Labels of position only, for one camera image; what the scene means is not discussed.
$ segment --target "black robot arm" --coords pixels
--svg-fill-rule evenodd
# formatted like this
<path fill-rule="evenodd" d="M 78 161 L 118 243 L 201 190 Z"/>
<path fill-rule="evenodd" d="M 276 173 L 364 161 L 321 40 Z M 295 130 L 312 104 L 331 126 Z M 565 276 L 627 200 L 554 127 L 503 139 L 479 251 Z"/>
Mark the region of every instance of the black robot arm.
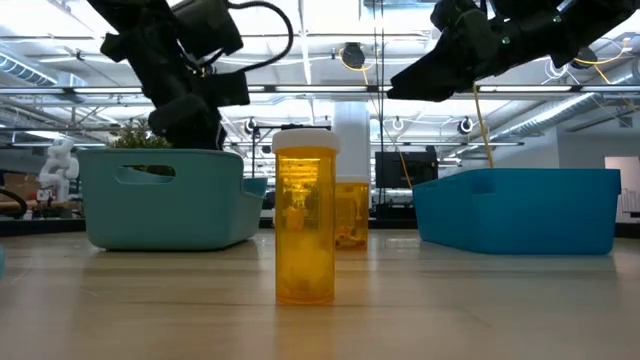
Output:
<path fill-rule="evenodd" d="M 247 105 L 245 72 L 284 57 L 293 43 L 286 15 L 263 1 L 232 4 L 228 0 L 185 0 L 173 7 L 165 0 L 89 0 L 118 32 L 107 34 L 101 52 L 124 59 L 156 107 L 149 125 L 176 148 L 220 150 L 226 132 L 220 106 Z M 285 50 L 273 59 L 238 71 L 216 74 L 211 64 L 243 47 L 230 8 L 264 6 L 278 13 L 289 32 Z"/>
<path fill-rule="evenodd" d="M 443 101 L 543 56 L 564 66 L 640 7 L 635 0 L 574 0 L 559 10 L 562 2 L 492 0 L 496 16 L 489 19 L 473 0 L 440 0 L 431 15 L 440 40 L 391 79 L 389 98 Z"/>

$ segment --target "table surface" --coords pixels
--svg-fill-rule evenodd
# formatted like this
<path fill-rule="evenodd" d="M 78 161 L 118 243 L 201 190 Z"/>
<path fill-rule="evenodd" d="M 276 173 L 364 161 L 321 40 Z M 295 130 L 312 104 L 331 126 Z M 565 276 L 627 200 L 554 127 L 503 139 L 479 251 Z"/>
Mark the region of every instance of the table surface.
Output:
<path fill-rule="evenodd" d="M 640 242 L 508 257 L 375 231 L 336 300 L 276 305 L 274 239 L 118 253 L 86 234 L 0 239 L 0 359 L 640 359 Z"/>

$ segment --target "computer monitor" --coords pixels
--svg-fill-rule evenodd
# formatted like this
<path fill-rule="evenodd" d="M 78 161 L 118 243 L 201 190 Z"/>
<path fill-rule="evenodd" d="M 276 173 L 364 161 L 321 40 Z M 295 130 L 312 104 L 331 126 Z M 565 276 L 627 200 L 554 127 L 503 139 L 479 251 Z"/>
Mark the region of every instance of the computer monitor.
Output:
<path fill-rule="evenodd" d="M 435 152 L 403 152 L 411 185 L 438 179 L 438 155 Z M 376 152 L 376 187 L 408 189 L 407 176 L 398 152 Z"/>

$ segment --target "white pillar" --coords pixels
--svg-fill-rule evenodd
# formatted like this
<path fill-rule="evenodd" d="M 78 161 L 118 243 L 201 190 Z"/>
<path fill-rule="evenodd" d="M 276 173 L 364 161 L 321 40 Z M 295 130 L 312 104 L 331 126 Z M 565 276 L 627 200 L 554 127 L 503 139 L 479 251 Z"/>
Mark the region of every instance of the white pillar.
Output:
<path fill-rule="evenodd" d="M 371 140 L 366 102 L 336 102 L 333 132 L 340 139 L 337 176 L 371 178 Z"/>

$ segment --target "desk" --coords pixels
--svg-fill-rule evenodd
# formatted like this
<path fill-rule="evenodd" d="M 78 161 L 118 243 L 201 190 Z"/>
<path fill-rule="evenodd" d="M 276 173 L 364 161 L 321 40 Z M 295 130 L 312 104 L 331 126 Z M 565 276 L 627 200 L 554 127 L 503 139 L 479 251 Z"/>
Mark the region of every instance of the desk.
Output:
<path fill-rule="evenodd" d="M 214 253 L 0 239 L 3 360 L 640 358 L 640 246 L 503 257 L 374 231 L 331 306 L 276 306 L 273 232 Z"/>

